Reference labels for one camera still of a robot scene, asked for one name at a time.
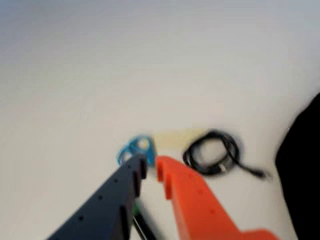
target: white table surface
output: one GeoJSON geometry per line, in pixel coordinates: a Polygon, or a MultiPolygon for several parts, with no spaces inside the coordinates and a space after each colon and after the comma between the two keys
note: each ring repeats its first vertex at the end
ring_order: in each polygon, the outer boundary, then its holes
{"type": "MultiPolygon", "coordinates": [[[[319,6],[0,0],[0,239],[48,237],[117,169],[131,136],[196,127],[228,131],[244,163],[274,175],[206,179],[237,226],[296,240],[274,162],[320,91],[319,6]]],[[[152,171],[141,200],[161,238],[176,239],[152,171]]]]}

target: hole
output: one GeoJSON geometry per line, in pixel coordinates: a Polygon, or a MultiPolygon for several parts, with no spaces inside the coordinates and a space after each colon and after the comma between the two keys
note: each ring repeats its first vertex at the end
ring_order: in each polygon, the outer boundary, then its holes
{"type": "Polygon", "coordinates": [[[120,219],[122,225],[122,234],[124,239],[129,239],[129,223],[128,223],[128,215],[125,206],[120,207],[120,219]]]}
{"type": "Polygon", "coordinates": [[[138,147],[142,150],[147,150],[149,148],[149,142],[146,138],[142,138],[138,141],[138,147]]]}
{"type": "Polygon", "coordinates": [[[139,197],[140,188],[139,188],[139,182],[138,182],[138,174],[136,171],[133,172],[133,186],[134,186],[135,196],[139,197]]]}

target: black cable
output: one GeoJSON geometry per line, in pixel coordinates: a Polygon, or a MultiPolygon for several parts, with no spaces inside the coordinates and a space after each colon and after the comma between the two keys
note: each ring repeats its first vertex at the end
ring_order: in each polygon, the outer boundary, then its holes
{"type": "Polygon", "coordinates": [[[251,168],[243,165],[240,162],[240,151],[236,144],[236,141],[229,134],[218,131],[211,130],[206,135],[200,137],[196,141],[194,141],[189,148],[183,153],[183,161],[190,168],[196,170],[202,175],[212,176],[221,173],[228,172],[234,165],[238,165],[243,170],[251,173],[252,175],[265,179],[269,176],[266,172],[260,169],[251,168]],[[196,154],[199,153],[200,147],[206,142],[210,140],[220,140],[226,150],[225,155],[218,160],[217,162],[203,166],[203,164],[199,164],[196,159],[196,154]]]}

